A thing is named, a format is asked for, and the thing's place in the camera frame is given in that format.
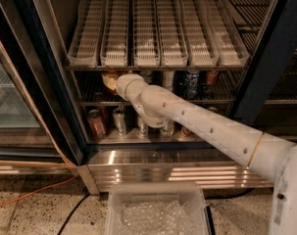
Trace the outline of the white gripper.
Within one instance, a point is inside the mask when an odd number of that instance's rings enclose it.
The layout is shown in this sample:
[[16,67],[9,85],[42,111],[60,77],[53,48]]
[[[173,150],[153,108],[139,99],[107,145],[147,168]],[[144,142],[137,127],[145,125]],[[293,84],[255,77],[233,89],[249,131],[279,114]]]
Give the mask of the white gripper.
[[148,86],[144,78],[136,73],[124,74],[118,78],[116,73],[103,72],[102,81],[112,91],[117,88],[118,95],[129,102],[134,101]]

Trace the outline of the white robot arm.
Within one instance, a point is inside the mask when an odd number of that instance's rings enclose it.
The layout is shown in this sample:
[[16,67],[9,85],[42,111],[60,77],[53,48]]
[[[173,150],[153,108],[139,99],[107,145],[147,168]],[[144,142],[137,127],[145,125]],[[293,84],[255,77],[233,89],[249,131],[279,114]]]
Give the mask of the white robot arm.
[[189,103],[136,73],[119,76],[116,90],[149,126],[161,128],[172,119],[273,182],[269,235],[297,235],[297,143]]

